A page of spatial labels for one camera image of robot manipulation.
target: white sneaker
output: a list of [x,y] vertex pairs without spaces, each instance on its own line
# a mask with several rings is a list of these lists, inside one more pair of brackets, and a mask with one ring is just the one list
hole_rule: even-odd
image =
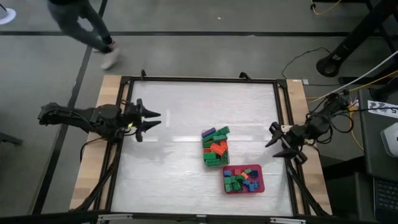
[[112,52],[104,54],[104,60],[101,65],[103,70],[110,69],[116,62],[118,62],[120,50],[118,48],[113,49]]
[[[112,41],[112,44],[109,44],[108,45],[111,49],[115,49],[117,46],[116,46],[116,42],[113,40]],[[100,50],[98,50],[98,49],[95,49],[95,48],[93,48],[93,53],[100,53]]]

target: gray floor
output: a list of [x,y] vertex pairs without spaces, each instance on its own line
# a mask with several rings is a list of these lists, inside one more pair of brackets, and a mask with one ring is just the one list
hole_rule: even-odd
[[[101,1],[91,0],[99,9]],[[45,1],[2,0],[17,11],[17,18],[0,31],[58,31]],[[331,13],[314,16],[307,0],[208,1],[112,0],[104,20],[112,31],[268,31],[349,32],[366,15],[362,4],[341,4]],[[330,4],[319,4],[326,9]],[[90,27],[83,21],[84,27]],[[236,77],[245,71],[253,78],[282,78],[280,72],[296,55],[317,47],[333,50],[340,37],[114,37],[121,46],[122,63],[111,71],[100,70],[101,56],[91,54],[76,107],[94,106],[104,74]],[[39,180],[49,159],[58,127],[39,126],[40,107],[54,101],[68,103],[86,47],[68,37],[0,36],[0,131],[24,140],[22,146],[0,145],[0,216],[30,212]],[[358,76],[384,60],[390,51],[383,40],[368,39],[345,62],[341,76]],[[310,83],[335,84],[315,70],[323,51],[296,60],[285,71],[288,78]],[[307,96],[320,96],[333,87],[306,86]],[[336,121],[344,126],[345,120]],[[355,126],[360,138],[360,126]],[[68,210],[73,193],[80,146],[86,134],[69,128],[44,212]],[[326,157],[347,160],[361,150],[349,134],[335,133],[335,140],[320,146]]]

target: sticker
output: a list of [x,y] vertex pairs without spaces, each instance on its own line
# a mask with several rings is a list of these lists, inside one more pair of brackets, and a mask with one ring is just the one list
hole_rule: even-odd
[[[397,109],[384,109],[384,108],[390,108],[390,107],[395,107]],[[369,110],[369,113],[383,115],[383,116],[389,116],[391,118],[398,118],[398,106],[397,105],[368,100],[368,108],[369,109],[379,108],[378,110]]]

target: white cable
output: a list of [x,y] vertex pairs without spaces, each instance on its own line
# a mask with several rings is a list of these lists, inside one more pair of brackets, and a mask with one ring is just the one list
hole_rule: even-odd
[[[349,86],[349,85],[353,84],[354,82],[360,80],[361,78],[365,77],[366,75],[369,75],[370,73],[372,73],[373,71],[375,71],[376,69],[378,69],[381,65],[383,65],[386,61],[390,60],[390,58],[392,58],[392,57],[395,56],[396,54],[398,54],[398,50],[397,50],[396,52],[394,52],[392,55],[390,55],[388,58],[386,58],[384,61],[382,61],[380,64],[378,64],[376,67],[374,67],[374,68],[372,68],[370,71],[366,72],[366,73],[365,73],[364,75],[362,75],[361,77],[358,77],[357,79],[355,79],[354,81],[350,82],[349,84],[345,84],[345,85],[343,85],[342,87],[337,88],[337,89],[331,91],[330,93],[334,93],[334,92],[336,92],[336,91],[338,91],[338,90],[341,90],[342,88],[346,88],[347,86]],[[329,95],[330,93],[325,94],[325,95],[319,97],[318,99],[311,101],[310,103],[316,102],[316,101],[318,101],[318,100],[324,98],[325,96]]]

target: keyboard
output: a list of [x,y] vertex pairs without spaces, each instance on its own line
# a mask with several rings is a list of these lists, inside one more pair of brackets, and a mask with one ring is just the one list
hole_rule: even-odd
[[398,220],[398,183],[374,179],[374,216],[379,221]]

